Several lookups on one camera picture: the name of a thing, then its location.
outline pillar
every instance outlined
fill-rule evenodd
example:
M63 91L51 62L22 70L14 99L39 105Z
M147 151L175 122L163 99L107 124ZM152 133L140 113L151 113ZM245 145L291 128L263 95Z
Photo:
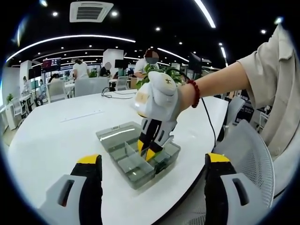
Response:
M118 72L118 68L115 67L115 60L123 60L124 59L124 50L119 49L107 49L103 53L103 66L105 63L110 62L112 65L112 68L110 69L111 74L115 75L116 72Z
M28 70L31 68L31 65L32 65L32 62L30 60L27 60L27 61L21 63L21 66L20 66L20 94L24 90L23 77L25 76L28 80Z

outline white round table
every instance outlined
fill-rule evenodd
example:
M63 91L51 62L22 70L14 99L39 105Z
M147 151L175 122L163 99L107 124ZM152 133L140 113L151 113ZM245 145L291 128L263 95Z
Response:
M11 142L8 162L16 183L33 207L42 205L47 189L62 175L70 174L78 159L95 153L102 155L103 161L104 225L150 225L177 203L199 175L205 154L214 146L203 104L200 101L196 109L190 107L178 117L173 141L181 151L174 167L133 190L95 134L129 121L141 123L142 118L129 106L131 101L96 94L46 104L29 114ZM228 102L215 97L205 97L204 101L218 136Z

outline clear plastic organizer box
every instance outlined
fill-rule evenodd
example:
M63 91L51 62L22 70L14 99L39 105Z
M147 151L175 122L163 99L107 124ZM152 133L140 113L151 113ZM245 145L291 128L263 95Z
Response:
M171 165L180 151L180 146L171 142L160 154L147 162L137 149L140 134L141 126L135 122L96 132L117 169L133 189L140 188Z

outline monitor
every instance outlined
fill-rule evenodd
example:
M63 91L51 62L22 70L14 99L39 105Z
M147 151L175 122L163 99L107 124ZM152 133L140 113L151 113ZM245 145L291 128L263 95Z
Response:
M42 68L40 66L35 66L28 70L28 79L34 79L36 77L42 76Z
M126 65L124 60L116 60L115 64L114 64L114 67L119 68L119 69L126 69L127 65Z
M202 74L202 59L193 53L189 54L188 69L195 73Z
M61 58L43 60L43 72L50 72L55 70L60 70L60 60Z

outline cable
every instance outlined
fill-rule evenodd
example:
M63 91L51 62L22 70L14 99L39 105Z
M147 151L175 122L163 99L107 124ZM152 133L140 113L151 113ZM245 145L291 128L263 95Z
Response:
M174 70L174 71L179 72L179 74L180 74L181 76L183 76L186 80L190 80L190 78L189 78L188 76L186 76L183 72L181 72L180 70L175 69L175 68L171 68L171 69L167 70L166 73L168 74L168 72L171 71L171 70ZM207 108L206 108L206 105L205 105L205 102L204 102L203 98L201 98L201 100L202 100L202 102L203 102L203 105L204 105L204 108L205 108L205 111L206 111L208 120L209 120L209 122L210 122L211 129L212 129L212 131L214 132L214 139L215 139L215 142L214 142L214 148L215 148L215 147L216 147L216 144L217 144L215 129L214 129L214 127L212 126L212 123L211 123L211 120L210 120L210 115L209 115L209 113L208 113L208 110L207 110Z
M109 92L109 87L106 87L103 89L102 93L101 93L101 96L103 97L106 97L106 98L115 98L115 99L131 99L133 97L113 97L112 95L106 95L105 93Z

